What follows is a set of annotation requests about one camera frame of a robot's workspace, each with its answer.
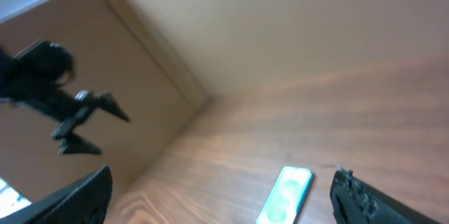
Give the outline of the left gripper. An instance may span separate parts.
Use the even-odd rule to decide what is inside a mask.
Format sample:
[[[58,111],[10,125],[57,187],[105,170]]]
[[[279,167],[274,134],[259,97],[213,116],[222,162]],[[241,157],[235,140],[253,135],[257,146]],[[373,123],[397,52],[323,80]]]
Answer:
[[[51,138],[59,140],[61,155],[102,154],[102,150],[97,145],[73,133],[73,130],[83,124],[97,109],[130,122],[129,116],[109,92],[94,93],[83,90],[71,96],[63,90],[52,88],[46,92],[30,94],[21,102],[60,122]]]

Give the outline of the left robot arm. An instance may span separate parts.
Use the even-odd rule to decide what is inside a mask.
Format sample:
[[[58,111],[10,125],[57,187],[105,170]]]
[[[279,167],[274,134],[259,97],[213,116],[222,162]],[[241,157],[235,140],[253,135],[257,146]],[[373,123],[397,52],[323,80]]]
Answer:
[[[74,129],[98,109],[126,122],[130,117],[110,92],[64,91],[74,78],[74,58],[59,44],[38,39],[14,57],[1,50],[1,102],[24,104],[58,121],[51,138],[59,142],[59,154],[101,155],[100,147]]]

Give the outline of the turquoise screen smartphone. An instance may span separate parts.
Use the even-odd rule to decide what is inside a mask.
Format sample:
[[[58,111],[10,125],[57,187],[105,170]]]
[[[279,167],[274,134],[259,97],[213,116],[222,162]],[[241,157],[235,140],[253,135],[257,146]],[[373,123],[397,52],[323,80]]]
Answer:
[[[297,223],[313,178],[310,169],[284,166],[255,223]]]

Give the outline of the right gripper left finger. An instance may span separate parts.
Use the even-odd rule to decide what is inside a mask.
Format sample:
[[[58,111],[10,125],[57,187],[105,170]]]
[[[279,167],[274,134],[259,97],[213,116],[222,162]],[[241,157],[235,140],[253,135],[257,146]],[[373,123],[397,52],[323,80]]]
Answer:
[[[1,224],[103,224],[112,198],[108,166],[1,219]]]

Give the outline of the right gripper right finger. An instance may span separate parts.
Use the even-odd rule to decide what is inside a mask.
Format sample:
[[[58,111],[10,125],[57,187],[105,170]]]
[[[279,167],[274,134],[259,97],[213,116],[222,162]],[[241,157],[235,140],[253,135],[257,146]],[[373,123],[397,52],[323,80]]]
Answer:
[[[353,176],[352,170],[335,172],[330,200],[337,224],[438,224]]]

